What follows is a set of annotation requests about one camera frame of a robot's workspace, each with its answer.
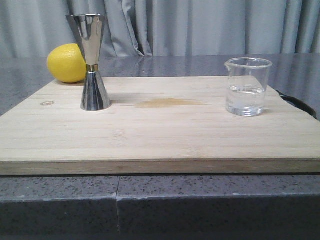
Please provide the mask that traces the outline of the wooden cutting board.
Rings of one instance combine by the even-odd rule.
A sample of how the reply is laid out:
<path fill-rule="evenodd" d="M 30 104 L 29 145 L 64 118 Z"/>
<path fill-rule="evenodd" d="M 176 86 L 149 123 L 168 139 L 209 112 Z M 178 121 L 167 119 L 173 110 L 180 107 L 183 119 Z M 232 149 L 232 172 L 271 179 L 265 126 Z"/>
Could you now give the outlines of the wooden cutting board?
<path fill-rule="evenodd" d="M 52 81 L 0 118 L 2 175 L 317 173 L 320 123 L 267 88 L 265 112 L 225 110 L 227 78 L 107 77 L 110 108 Z"/>

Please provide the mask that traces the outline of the grey curtain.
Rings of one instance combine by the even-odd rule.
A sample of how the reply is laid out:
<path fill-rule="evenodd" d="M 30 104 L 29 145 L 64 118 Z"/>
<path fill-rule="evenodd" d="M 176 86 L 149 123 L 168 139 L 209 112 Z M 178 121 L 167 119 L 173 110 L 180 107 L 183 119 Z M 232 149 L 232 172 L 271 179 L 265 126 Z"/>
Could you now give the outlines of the grey curtain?
<path fill-rule="evenodd" d="M 318 53 L 317 0 L 3 0 L 0 55 L 74 43 L 67 15 L 106 15 L 105 57 Z"/>

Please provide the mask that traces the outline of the steel double jigger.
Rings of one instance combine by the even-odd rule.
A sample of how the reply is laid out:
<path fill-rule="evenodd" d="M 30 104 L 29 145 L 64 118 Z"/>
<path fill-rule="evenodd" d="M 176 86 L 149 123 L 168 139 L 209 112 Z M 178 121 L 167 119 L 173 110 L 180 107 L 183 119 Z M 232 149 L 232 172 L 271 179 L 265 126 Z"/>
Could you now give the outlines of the steel double jigger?
<path fill-rule="evenodd" d="M 80 107 L 85 111 L 105 110 L 112 105 L 99 72 L 106 16 L 101 14 L 73 14 L 67 15 L 66 19 L 86 64 L 86 76 Z"/>

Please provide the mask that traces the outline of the clear glass beaker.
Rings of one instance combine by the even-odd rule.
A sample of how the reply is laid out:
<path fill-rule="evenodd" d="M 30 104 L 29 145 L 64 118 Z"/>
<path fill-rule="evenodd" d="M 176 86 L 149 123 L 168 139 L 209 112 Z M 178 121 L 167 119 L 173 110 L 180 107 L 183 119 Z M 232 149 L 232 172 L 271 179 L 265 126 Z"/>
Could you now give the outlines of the clear glass beaker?
<path fill-rule="evenodd" d="M 264 112 L 270 69 L 269 60 L 237 57 L 224 63 L 228 71 L 226 110 L 242 117 L 256 117 Z"/>

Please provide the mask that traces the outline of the yellow lemon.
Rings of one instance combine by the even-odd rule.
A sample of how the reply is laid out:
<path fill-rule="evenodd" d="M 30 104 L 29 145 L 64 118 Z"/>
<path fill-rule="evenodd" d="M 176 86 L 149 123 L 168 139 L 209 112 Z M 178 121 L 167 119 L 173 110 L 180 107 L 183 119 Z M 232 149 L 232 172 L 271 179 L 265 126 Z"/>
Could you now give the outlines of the yellow lemon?
<path fill-rule="evenodd" d="M 52 76 L 67 84 L 85 79 L 87 67 L 76 43 L 69 43 L 55 48 L 47 57 L 47 68 Z"/>

